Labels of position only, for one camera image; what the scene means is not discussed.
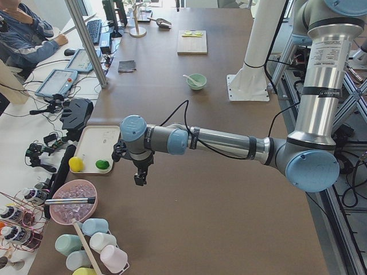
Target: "label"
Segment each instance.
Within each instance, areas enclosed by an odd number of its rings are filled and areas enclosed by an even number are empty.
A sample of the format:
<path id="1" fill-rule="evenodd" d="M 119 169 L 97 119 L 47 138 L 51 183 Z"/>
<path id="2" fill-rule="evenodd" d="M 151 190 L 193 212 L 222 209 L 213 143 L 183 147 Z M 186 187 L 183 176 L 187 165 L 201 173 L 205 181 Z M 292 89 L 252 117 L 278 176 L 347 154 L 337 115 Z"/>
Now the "label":
<path id="1" fill-rule="evenodd" d="M 5 215 L 0 215 L 0 217 L 18 223 L 22 218 L 22 211 L 14 206 L 10 206 L 8 209 L 9 211 Z"/>
<path id="2" fill-rule="evenodd" d="M 23 245 L 27 243 L 31 235 L 31 231 L 24 229 L 20 226 L 13 226 L 11 228 L 11 234 L 5 236 L 5 239 L 14 242 L 18 245 Z"/>
<path id="3" fill-rule="evenodd" d="M 311 67 L 327 67 L 344 70 L 351 43 L 349 41 L 331 40 L 313 43 L 309 58 Z"/>
<path id="4" fill-rule="evenodd" d="M 25 199 L 34 205 L 42 205 L 47 199 L 47 193 L 34 189 L 29 195 L 25 196 Z"/>

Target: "tablet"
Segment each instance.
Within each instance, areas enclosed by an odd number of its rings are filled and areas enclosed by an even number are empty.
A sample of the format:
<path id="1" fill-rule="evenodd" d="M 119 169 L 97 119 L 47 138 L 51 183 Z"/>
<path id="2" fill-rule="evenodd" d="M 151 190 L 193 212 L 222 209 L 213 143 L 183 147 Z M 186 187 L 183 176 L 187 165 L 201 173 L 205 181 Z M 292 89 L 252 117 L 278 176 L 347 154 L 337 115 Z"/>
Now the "tablet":
<path id="1" fill-rule="evenodd" d="M 56 93 L 68 96 L 73 83 L 78 78 L 76 70 L 54 69 L 35 92 L 36 96 L 53 97 Z"/>
<path id="2" fill-rule="evenodd" d="M 96 50 L 97 56 L 101 58 L 101 51 Z M 87 51 L 84 49 L 76 50 L 74 56 L 70 59 L 67 69 L 76 70 L 79 73 L 89 73 L 93 70 L 92 63 L 89 60 Z"/>

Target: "teal cup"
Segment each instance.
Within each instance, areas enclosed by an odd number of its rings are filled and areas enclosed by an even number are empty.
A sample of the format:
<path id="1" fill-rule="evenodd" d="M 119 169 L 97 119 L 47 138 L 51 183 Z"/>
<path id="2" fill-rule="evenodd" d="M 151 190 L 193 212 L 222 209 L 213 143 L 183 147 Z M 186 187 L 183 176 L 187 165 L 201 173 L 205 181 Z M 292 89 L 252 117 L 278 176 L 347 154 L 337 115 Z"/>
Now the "teal cup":
<path id="1" fill-rule="evenodd" d="M 97 232 L 107 233 L 108 222 L 105 219 L 87 219 L 81 228 L 83 233 L 88 236 L 93 236 Z"/>
<path id="2" fill-rule="evenodd" d="M 69 256 L 74 251 L 79 251 L 82 247 L 80 238 L 77 235 L 64 234 L 57 238 L 55 249 L 65 256 Z"/>

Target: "keyboard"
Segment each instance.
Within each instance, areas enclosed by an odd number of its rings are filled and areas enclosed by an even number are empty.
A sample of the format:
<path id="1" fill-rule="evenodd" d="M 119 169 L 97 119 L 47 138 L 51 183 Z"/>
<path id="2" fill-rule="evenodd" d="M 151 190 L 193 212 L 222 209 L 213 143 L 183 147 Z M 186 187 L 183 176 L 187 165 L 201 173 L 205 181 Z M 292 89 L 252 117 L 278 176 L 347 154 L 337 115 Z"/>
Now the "keyboard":
<path id="1" fill-rule="evenodd" d="M 87 30 L 93 44 L 99 44 L 99 38 L 101 36 L 102 20 L 96 19 L 88 21 Z"/>

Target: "green ball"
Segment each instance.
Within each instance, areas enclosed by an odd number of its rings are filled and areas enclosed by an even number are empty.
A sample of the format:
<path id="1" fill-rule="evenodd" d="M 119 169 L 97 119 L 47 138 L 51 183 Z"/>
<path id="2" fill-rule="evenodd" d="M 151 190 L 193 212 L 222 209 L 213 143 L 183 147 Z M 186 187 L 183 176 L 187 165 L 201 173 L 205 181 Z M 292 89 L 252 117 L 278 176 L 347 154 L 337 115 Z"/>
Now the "green ball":
<path id="1" fill-rule="evenodd" d="M 101 170 L 106 170 L 110 166 L 107 160 L 99 159 L 96 161 L 96 167 Z"/>

